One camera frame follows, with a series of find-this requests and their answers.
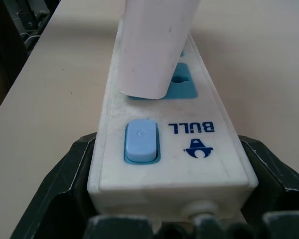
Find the tabletop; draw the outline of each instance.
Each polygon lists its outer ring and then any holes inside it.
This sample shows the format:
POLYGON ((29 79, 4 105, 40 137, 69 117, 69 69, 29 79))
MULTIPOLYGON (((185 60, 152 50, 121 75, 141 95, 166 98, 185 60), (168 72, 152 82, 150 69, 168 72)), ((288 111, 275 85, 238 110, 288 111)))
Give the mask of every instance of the tabletop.
MULTIPOLYGON (((123 0, 63 0, 0 107, 0 238, 97 131, 123 0)), ((202 0, 191 30, 238 134, 299 172, 299 0, 202 0)))

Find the white power strip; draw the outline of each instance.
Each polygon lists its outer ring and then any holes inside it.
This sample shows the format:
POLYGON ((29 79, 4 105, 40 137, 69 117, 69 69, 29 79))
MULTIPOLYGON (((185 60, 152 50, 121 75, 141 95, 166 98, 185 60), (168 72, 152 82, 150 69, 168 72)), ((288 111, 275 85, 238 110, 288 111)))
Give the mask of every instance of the white power strip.
POLYGON ((122 25, 87 186, 95 208, 163 221, 187 221, 201 213, 232 217, 258 180, 192 37, 180 62, 187 64, 198 97, 131 99, 117 88, 122 25), (125 155, 126 127, 137 119, 157 125, 159 158, 150 164, 135 164, 125 155))

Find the power switch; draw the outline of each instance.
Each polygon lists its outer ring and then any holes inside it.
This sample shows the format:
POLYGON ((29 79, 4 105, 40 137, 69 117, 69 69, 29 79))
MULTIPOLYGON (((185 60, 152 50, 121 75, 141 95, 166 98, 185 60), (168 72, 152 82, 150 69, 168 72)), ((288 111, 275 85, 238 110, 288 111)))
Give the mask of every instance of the power switch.
POLYGON ((135 163, 152 162, 157 157, 156 122, 150 119, 132 120, 126 130, 125 154, 135 163))

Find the white table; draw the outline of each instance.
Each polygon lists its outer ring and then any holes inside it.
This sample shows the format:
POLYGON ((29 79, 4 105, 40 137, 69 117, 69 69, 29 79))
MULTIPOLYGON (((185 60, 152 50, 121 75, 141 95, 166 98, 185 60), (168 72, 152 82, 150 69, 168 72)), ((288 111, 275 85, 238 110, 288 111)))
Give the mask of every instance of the white table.
MULTIPOLYGON (((97 131, 123 0, 63 0, 0 107, 0 238, 97 131)), ((192 35, 238 134, 299 172, 299 1, 203 0, 192 35)))

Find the wire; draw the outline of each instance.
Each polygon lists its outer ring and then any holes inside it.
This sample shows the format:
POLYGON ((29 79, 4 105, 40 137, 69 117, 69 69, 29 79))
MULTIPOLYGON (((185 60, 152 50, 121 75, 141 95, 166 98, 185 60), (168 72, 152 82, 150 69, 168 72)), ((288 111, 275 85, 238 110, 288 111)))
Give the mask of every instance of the wire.
POLYGON ((31 36, 31 37, 29 37, 27 40, 25 40, 25 44, 27 43, 27 41, 29 41, 31 38, 34 38, 34 37, 40 37, 41 35, 36 35, 36 36, 31 36))
POLYGON ((23 33, 20 34, 20 36, 22 36, 22 35, 28 35, 28 36, 31 36, 29 33, 26 33, 26 32, 23 32, 23 33))

